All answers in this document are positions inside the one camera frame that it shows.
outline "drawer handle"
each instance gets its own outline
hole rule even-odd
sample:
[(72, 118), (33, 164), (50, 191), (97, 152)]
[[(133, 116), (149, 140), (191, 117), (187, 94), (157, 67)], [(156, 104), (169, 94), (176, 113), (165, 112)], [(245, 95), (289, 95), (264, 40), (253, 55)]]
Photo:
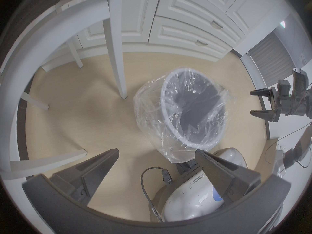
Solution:
[(213, 21), (212, 24), (218, 26), (218, 29), (223, 29), (223, 26), (221, 26), (220, 24), (218, 24), (216, 21)]
[(197, 40), (196, 44), (199, 45), (199, 46), (206, 46), (206, 45), (208, 45), (208, 43), (204, 43), (204, 42), (199, 41), (199, 40)]

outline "wooden floor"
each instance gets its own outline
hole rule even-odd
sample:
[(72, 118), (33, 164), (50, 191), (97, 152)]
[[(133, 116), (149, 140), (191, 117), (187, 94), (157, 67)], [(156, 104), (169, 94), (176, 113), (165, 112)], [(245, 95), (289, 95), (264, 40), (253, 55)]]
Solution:
[[(225, 137), (214, 150), (234, 147), (254, 169), (266, 142), (264, 121), (250, 115), (261, 110), (244, 65), (232, 53), (216, 63), (174, 54), (124, 53), (128, 89), (126, 100), (120, 98), (108, 55), (85, 58), (84, 67), (74, 62), (45, 72), (40, 68), (30, 95), (48, 103), (48, 111), (28, 103), (26, 142), (29, 159), (50, 157), (85, 149), (85, 158), (45, 173), (72, 166), (112, 148), (120, 158), (96, 191), (89, 207), (100, 212), (131, 220), (149, 221), (148, 202), (140, 185), (141, 173), (148, 167), (167, 168), (173, 179), (176, 166), (167, 161), (136, 125), (133, 96), (148, 80), (186, 66), (197, 69), (220, 82), (236, 96), (232, 118)], [(164, 186), (161, 172), (150, 170), (144, 176), (148, 195), (153, 198)]]

